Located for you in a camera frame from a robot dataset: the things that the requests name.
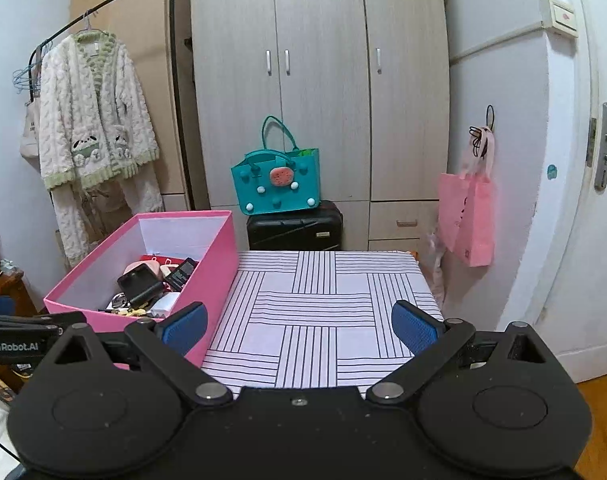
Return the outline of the white black pocket wifi router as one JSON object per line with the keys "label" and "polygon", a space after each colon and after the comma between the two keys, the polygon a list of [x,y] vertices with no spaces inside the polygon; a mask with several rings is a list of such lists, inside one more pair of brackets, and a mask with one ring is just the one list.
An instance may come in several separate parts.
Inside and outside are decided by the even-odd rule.
{"label": "white black pocket wifi router", "polygon": [[174,308],[178,296],[180,296],[178,292],[167,292],[148,309],[148,313],[153,318],[166,318]]}

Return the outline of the yellow star-shaped toy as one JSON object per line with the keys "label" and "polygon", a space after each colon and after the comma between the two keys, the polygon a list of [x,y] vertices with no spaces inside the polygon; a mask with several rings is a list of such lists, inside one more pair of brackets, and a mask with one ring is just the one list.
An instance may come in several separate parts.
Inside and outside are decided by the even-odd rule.
{"label": "yellow star-shaped toy", "polygon": [[139,318],[140,316],[146,316],[146,309],[132,309],[132,308],[120,308],[111,311],[112,314],[120,315],[120,316],[135,316]]}

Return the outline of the black flat battery pack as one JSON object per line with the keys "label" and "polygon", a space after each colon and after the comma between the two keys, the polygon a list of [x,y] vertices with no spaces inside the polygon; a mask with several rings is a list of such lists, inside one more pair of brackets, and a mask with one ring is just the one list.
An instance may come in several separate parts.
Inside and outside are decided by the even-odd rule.
{"label": "black flat battery pack", "polygon": [[186,258],[164,277],[166,284],[174,291],[181,292],[197,269],[198,262],[192,258]]}

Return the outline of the black foam tray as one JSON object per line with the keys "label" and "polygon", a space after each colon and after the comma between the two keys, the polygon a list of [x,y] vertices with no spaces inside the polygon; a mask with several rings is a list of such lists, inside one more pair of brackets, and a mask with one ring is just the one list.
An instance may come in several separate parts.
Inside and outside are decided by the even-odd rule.
{"label": "black foam tray", "polygon": [[163,281],[156,278],[147,266],[140,266],[128,274],[122,274],[117,279],[117,284],[132,306],[146,304],[164,292]]}

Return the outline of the round pink compact case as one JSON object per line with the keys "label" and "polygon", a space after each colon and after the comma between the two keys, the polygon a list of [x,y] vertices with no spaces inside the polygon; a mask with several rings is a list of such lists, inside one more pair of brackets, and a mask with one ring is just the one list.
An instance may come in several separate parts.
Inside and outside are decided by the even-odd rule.
{"label": "round pink compact case", "polygon": [[161,264],[156,259],[147,259],[147,260],[134,261],[134,262],[130,263],[124,269],[123,275],[128,274],[131,271],[134,271],[135,269],[139,268],[140,266],[147,266],[147,268],[149,270],[151,270],[151,273],[154,274],[154,276],[156,278],[159,278],[159,280],[161,280],[163,278],[163,274],[162,274],[162,271],[161,271]]}

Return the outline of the pink cardboard storage box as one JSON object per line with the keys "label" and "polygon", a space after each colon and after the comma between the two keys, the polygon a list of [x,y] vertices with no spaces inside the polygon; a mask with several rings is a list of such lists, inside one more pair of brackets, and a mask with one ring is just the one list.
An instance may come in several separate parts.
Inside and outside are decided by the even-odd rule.
{"label": "pink cardboard storage box", "polygon": [[210,347],[238,269],[232,214],[227,210],[136,214],[75,266],[45,297],[50,313],[81,311],[97,333],[121,332],[134,316],[102,309],[117,294],[117,279],[140,257],[161,256],[197,262],[173,310],[199,301],[207,309],[206,333],[185,359],[199,366]]}

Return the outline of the red glasses-print booklet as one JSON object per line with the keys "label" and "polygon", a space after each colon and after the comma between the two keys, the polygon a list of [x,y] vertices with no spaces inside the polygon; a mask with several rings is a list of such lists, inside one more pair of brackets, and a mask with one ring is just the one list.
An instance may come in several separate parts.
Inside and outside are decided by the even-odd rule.
{"label": "red glasses-print booklet", "polygon": [[140,261],[157,261],[160,266],[178,266],[183,262],[183,259],[160,255],[141,255]]}

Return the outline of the striped white tablecloth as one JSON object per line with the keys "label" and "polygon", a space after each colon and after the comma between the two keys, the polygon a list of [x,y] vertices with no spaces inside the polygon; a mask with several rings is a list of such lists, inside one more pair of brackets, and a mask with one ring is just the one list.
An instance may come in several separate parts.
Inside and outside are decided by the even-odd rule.
{"label": "striped white tablecloth", "polygon": [[441,318],[408,252],[242,252],[201,367],[242,387],[366,390],[412,359],[391,312]]}

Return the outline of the pink paper shopping bag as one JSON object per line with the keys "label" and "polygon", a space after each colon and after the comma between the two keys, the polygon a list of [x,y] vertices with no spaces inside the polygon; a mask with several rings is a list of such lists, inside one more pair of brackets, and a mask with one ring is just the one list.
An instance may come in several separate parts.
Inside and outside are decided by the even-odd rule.
{"label": "pink paper shopping bag", "polygon": [[438,182],[440,240],[470,268],[489,266],[494,255],[494,134],[482,127],[478,140],[478,154],[471,140],[460,170]]}

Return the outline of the white door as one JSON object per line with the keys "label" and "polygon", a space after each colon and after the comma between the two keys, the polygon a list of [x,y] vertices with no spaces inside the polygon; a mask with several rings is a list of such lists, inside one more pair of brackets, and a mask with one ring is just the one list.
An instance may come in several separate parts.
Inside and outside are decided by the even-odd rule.
{"label": "white door", "polygon": [[549,296],[535,323],[575,382],[607,375],[607,187],[594,188],[607,102],[607,0],[580,0],[587,61],[581,119],[587,127],[573,227]]}

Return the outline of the black hard-shell suitcase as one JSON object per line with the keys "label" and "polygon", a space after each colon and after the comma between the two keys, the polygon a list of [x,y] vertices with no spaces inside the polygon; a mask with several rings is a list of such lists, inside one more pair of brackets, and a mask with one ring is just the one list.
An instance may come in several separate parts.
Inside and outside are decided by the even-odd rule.
{"label": "black hard-shell suitcase", "polygon": [[257,214],[247,220],[250,250],[326,252],[343,246],[343,214],[331,200],[314,209]]}

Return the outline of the teal felt handbag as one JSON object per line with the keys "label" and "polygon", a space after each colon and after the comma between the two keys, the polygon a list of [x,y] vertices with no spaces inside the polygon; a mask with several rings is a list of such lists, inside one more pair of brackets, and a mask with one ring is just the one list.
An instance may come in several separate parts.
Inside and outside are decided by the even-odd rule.
{"label": "teal felt handbag", "polygon": [[[291,151],[266,146],[268,127],[279,126]],[[240,211],[246,216],[314,209],[321,203],[321,158],[318,148],[299,148],[287,126],[268,115],[261,128],[263,148],[249,152],[230,168]]]}

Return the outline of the cream green knit cardigan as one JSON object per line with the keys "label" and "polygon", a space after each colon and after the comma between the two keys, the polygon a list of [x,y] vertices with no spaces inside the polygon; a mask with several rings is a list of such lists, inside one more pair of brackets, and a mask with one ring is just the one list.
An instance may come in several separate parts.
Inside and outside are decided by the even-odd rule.
{"label": "cream green knit cardigan", "polygon": [[131,55],[112,32],[77,32],[44,56],[38,154],[70,266],[92,250],[85,193],[109,184],[132,214],[162,211],[156,133]]}

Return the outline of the beige wooden wardrobe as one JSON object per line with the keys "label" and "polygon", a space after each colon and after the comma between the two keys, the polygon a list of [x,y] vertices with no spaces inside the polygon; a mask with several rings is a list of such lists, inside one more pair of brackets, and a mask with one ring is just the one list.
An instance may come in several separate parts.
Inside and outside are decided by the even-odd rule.
{"label": "beige wooden wardrobe", "polygon": [[246,216],[230,170],[297,141],[321,152],[321,195],[348,250],[419,250],[449,144],[443,0],[190,0],[210,204]]}

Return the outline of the black clothes rack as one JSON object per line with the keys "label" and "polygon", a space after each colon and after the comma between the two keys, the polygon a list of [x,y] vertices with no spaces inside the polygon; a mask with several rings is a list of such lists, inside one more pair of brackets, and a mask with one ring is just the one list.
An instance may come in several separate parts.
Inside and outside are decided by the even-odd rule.
{"label": "black clothes rack", "polygon": [[161,150],[156,172],[168,210],[206,206],[192,88],[189,0],[71,0],[70,22],[34,48],[29,96],[38,95],[38,64],[45,49],[84,28],[113,32],[133,58]]}

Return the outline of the white wall switch box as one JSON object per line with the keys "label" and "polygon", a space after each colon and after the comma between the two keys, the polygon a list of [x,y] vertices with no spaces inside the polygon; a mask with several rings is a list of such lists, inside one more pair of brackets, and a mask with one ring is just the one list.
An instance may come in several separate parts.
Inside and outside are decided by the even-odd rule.
{"label": "white wall switch box", "polygon": [[540,0],[542,27],[567,38],[578,37],[575,10],[559,0]]}

